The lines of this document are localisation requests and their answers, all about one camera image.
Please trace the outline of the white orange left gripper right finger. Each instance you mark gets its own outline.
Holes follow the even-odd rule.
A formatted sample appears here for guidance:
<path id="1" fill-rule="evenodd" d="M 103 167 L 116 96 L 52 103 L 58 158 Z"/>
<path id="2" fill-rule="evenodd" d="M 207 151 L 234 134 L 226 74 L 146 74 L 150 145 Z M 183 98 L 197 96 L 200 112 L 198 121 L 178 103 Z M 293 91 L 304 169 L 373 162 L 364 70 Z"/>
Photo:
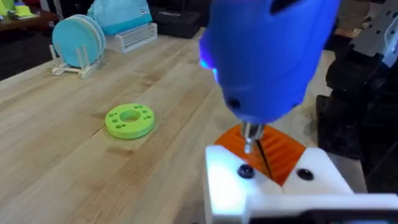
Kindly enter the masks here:
<path id="1" fill-rule="evenodd" d="M 317 147 L 305 147 L 294 138 L 270 126 L 259 140 L 259 165 L 265 176 L 287 194 L 353 194 L 328 154 Z"/>

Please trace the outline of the white orange left gripper left finger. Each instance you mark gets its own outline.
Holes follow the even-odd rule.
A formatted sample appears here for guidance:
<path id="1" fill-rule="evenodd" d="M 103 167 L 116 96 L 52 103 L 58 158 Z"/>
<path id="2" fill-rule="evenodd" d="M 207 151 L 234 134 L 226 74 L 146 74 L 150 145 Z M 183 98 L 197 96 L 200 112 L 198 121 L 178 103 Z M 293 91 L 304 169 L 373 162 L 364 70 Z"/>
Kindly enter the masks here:
<path id="1" fill-rule="evenodd" d="M 259 165 L 260 150 L 244 152 L 240 129 L 230 128 L 205 149 L 207 223 L 240 223 L 246 194 L 258 193 L 256 185 L 268 178 Z"/>

